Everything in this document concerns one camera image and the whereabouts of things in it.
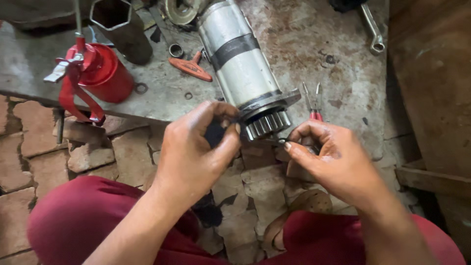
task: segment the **red trousers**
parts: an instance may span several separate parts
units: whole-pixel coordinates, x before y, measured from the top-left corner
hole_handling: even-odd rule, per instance
[[[78,177],[57,187],[34,207],[28,240],[43,265],[80,265],[126,216],[144,192],[96,176]],[[431,222],[411,216],[441,264],[464,265],[458,247]],[[228,264],[199,248],[196,217],[187,212],[170,230],[156,264]],[[284,225],[287,252],[270,264],[365,264],[357,216],[297,211]]]

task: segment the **pliers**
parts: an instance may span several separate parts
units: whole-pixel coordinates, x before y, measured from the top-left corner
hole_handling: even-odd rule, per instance
[[[321,83],[317,84],[314,101],[311,101],[311,99],[309,98],[309,91],[304,82],[302,83],[302,86],[304,87],[304,90],[306,91],[306,100],[309,106],[309,119],[319,120],[323,122],[324,119],[322,118],[322,114],[320,113],[320,110],[322,108]]]

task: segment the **black tape band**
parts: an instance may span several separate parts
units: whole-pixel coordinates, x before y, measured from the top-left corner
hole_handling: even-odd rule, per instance
[[[255,102],[260,101],[262,99],[266,99],[266,98],[269,98],[269,97],[272,97],[272,96],[275,96],[275,95],[279,95],[279,94],[281,94],[281,90],[279,90],[279,89],[277,89],[275,91],[270,91],[270,92],[267,92],[265,94],[262,94],[261,96],[258,96],[256,98],[254,98],[254,99],[251,99],[251,100],[247,101],[246,103],[244,103],[240,106],[237,106],[237,108],[244,109],[244,108],[250,106],[252,103],[255,103]]]
[[[252,33],[226,42],[211,56],[214,71],[219,71],[233,57],[254,49],[260,49],[260,45]]]

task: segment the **fingernail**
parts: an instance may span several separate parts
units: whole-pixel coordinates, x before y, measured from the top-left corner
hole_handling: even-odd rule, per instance
[[[291,144],[290,142],[285,142],[284,143],[284,149],[286,150],[286,152],[289,152],[290,149],[291,149]]]
[[[228,121],[228,120],[223,120],[222,123],[221,123],[221,127],[224,128],[224,129],[229,127],[229,125],[231,125],[231,122]]]

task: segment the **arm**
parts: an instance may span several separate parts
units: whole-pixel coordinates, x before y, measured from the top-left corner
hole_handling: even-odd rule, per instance
[[[167,233],[240,148],[238,124],[226,129],[215,149],[203,137],[206,127],[214,118],[226,121],[236,115],[237,108],[227,103],[205,102],[168,125],[151,188],[83,264],[153,264]]]
[[[297,142],[312,138],[319,155]],[[367,264],[437,264],[423,236],[378,175],[352,131],[309,120],[285,144],[291,158],[331,194],[353,205],[362,224]]]

